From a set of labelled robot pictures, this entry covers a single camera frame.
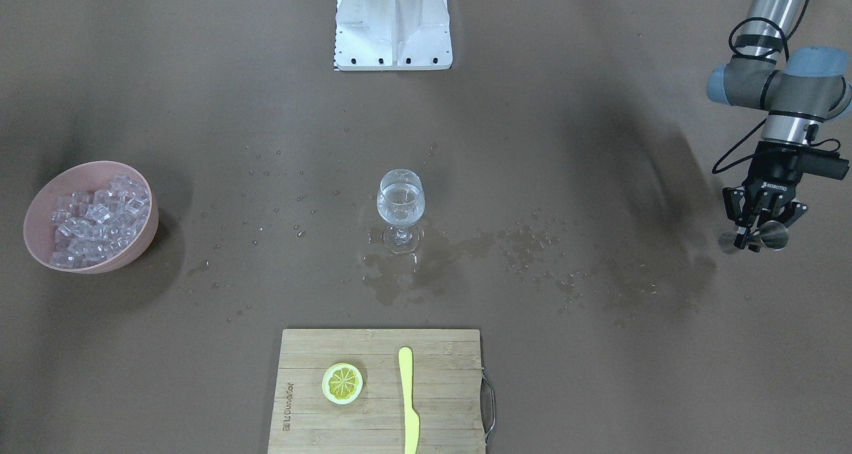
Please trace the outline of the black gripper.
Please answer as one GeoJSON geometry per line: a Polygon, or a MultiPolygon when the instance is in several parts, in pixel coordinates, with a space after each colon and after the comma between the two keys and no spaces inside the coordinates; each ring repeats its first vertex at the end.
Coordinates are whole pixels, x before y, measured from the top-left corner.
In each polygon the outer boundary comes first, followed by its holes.
{"type": "MultiPolygon", "coordinates": [[[[836,151],[784,142],[758,142],[742,186],[722,190],[726,215],[736,227],[730,244],[737,250],[759,251],[753,235],[764,197],[777,195],[789,202],[796,196],[797,185],[804,175],[844,179],[848,172],[849,161],[836,151]]],[[[807,211],[809,206],[803,202],[786,204],[765,223],[765,241],[788,242],[790,227],[807,211]]]]}

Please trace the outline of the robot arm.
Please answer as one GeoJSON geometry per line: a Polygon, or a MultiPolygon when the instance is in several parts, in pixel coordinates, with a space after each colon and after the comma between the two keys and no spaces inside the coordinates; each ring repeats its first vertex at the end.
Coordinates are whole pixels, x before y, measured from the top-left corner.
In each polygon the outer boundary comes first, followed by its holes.
{"type": "Polygon", "coordinates": [[[807,212],[797,185],[807,175],[844,179],[850,162],[826,150],[822,124],[850,112],[850,56],[834,47],[790,50],[790,39],[809,0],[752,0],[746,17],[728,35],[732,57],[713,70],[706,92],[715,103],[757,109],[765,118],[739,185],[724,188],[728,220],[736,226],[732,247],[782,250],[790,226],[807,212]]]}

